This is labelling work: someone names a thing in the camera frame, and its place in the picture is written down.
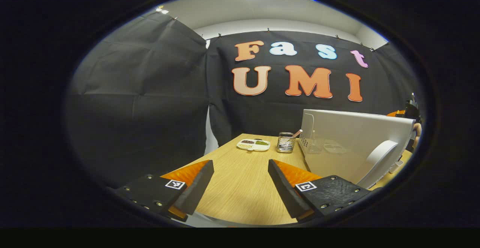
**wooden table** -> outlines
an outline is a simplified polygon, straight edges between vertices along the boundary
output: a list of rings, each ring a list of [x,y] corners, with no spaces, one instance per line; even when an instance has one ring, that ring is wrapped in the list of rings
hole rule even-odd
[[[237,148],[237,143],[247,138],[267,140],[270,142],[270,149],[259,152]],[[189,166],[206,159],[211,159],[214,164],[215,172],[196,211],[216,219],[241,224],[274,225],[297,222],[288,215],[268,173],[269,159],[277,159],[304,170],[307,170],[307,166],[299,144],[295,144],[292,153],[278,153],[277,140],[278,137],[241,134],[215,151],[186,164],[185,166]],[[385,180],[382,179],[373,188],[383,186],[394,176],[386,176]]]

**white wall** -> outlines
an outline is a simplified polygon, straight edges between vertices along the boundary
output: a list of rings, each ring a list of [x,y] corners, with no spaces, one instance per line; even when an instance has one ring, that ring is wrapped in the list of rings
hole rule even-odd
[[[300,31],[300,32],[309,32],[316,34],[323,34],[335,37],[338,35],[339,38],[351,41],[354,43],[363,43],[365,46],[377,49],[380,46],[387,43],[387,41],[373,31],[367,26],[361,26],[357,32],[357,35],[352,35],[341,30],[333,29],[327,26],[321,26],[317,24],[311,24],[300,21],[291,21],[291,20],[278,20],[278,19],[253,19],[253,20],[240,20],[232,21],[221,24],[215,24],[211,26],[202,27],[200,29],[194,29],[197,34],[201,35],[205,40],[207,40],[206,47],[209,48],[210,41],[209,39],[218,37],[218,34],[229,35],[242,32],[252,32],[252,31],[266,31],[267,28],[274,31]],[[215,149],[218,149],[218,142],[215,139],[210,127],[210,115],[207,113],[207,122],[206,122],[206,149],[205,154],[208,154]]]
[[[333,29],[327,26],[321,26],[312,23],[292,21],[292,20],[279,20],[279,19],[252,19],[252,20],[240,20],[232,21],[221,24],[215,24],[211,26],[202,27],[200,29],[194,29],[199,35],[203,35],[205,40],[218,37],[218,34],[229,35],[242,32],[252,31],[266,31],[270,30],[283,30],[283,31],[300,31],[317,33],[352,41],[360,44],[360,40],[350,33],[346,33],[341,30]]]
[[[357,38],[363,43],[363,45],[373,49],[377,49],[387,43],[385,38],[365,25],[359,29]]]

